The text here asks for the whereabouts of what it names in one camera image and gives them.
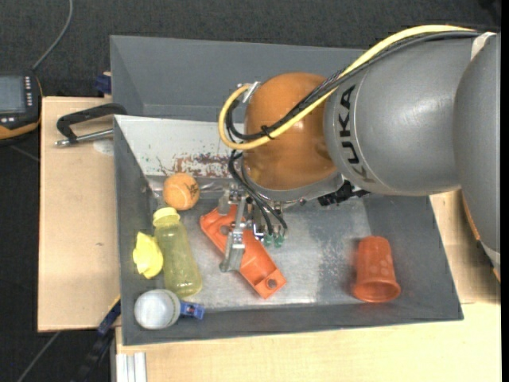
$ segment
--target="orange plastic tool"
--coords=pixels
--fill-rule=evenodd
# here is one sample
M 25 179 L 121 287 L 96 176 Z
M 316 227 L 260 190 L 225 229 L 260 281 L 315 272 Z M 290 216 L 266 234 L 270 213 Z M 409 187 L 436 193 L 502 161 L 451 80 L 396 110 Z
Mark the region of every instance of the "orange plastic tool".
M 217 209 L 213 209 L 200 218 L 201 229 L 222 253 L 226 248 L 227 235 L 221 232 L 221 228 L 230 229 L 231 223 L 235 222 L 236 211 L 237 206 L 232 205 L 227 215 L 220 215 Z M 269 298 L 286 284 L 286 279 L 251 230 L 244 230 L 243 242 L 246 250 L 240 262 L 240 274 L 260 296 Z

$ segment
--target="wooden table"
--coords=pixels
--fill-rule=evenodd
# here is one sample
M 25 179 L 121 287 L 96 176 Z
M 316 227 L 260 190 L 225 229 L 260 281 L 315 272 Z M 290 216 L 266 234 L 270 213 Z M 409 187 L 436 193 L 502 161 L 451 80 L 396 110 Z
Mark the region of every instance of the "wooden table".
M 119 294 L 113 158 L 93 143 L 56 148 L 60 115 L 107 99 L 45 98 L 41 133 L 38 329 L 96 327 Z M 111 126 L 93 123 L 82 133 Z M 501 380 L 500 286 L 468 228 L 460 193 L 431 197 L 462 303 L 461 322 L 126 347 L 149 381 Z

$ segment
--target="orange ball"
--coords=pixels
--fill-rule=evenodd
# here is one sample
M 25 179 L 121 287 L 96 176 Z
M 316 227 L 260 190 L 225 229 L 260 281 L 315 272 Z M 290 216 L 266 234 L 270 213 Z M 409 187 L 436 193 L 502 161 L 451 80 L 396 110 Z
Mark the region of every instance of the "orange ball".
M 162 190 L 165 203 L 177 211 L 192 208 L 200 198 L 200 187 L 187 173 L 176 173 L 165 179 Z

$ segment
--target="yellow cable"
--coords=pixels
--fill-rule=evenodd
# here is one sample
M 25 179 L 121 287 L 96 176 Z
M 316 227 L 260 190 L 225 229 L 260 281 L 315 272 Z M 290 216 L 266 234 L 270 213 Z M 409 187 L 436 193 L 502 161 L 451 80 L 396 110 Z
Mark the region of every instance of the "yellow cable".
M 374 45 L 370 49 L 368 49 L 363 55 L 361 55 L 357 60 L 355 60 L 349 67 L 347 67 L 339 77 L 345 76 L 354 69 L 358 68 L 360 65 L 365 64 L 368 62 L 371 58 L 373 58 L 375 55 L 386 49 L 387 47 L 395 44 L 396 42 L 399 42 L 401 40 L 404 40 L 405 38 L 414 37 L 420 34 L 424 33 L 443 33 L 446 31 L 472 31 L 471 29 L 466 29 L 463 27 L 456 27 L 453 25 L 420 25 L 418 27 L 413 27 L 411 29 L 405 29 L 403 31 L 400 31 L 399 33 L 393 34 L 390 37 L 386 38 L 385 40 L 380 41 L 378 44 Z M 304 117 L 306 117 L 309 113 L 311 113 L 316 107 L 320 106 L 335 90 L 336 88 L 332 89 L 329 93 L 326 95 L 323 95 L 319 99 L 317 99 L 315 102 L 311 103 L 306 109 L 295 115 L 292 119 L 290 119 L 288 122 L 283 124 L 282 126 L 278 127 L 276 130 L 270 133 L 270 137 L 263 136 L 261 138 L 257 138 L 255 140 L 252 140 L 250 142 L 245 143 L 235 143 L 228 139 L 228 137 L 225 134 L 224 131 L 224 120 L 226 119 L 226 114 L 228 112 L 228 109 L 230 108 L 231 104 L 239 98 L 248 88 L 250 85 L 243 85 L 242 87 L 238 88 L 235 92 L 231 94 L 231 96 L 227 99 L 227 101 L 224 103 L 223 108 L 221 109 L 219 120 L 218 120 L 218 128 L 221 140 L 224 144 L 226 144 L 231 149 L 235 150 L 251 150 L 255 147 L 262 146 L 269 142 L 271 138 L 276 138 L 280 134 L 283 134 L 288 129 L 290 129 L 295 123 L 298 123 L 301 121 Z

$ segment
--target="orange cup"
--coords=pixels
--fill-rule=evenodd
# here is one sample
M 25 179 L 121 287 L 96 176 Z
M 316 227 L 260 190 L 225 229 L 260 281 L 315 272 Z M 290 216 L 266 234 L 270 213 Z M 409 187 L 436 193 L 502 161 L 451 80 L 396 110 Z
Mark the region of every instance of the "orange cup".
M 389 241 L 381 236 L 367 236 L 357 251 L 357 281 L 353 294 L 365 302 L 389 302 L 399 296 Z

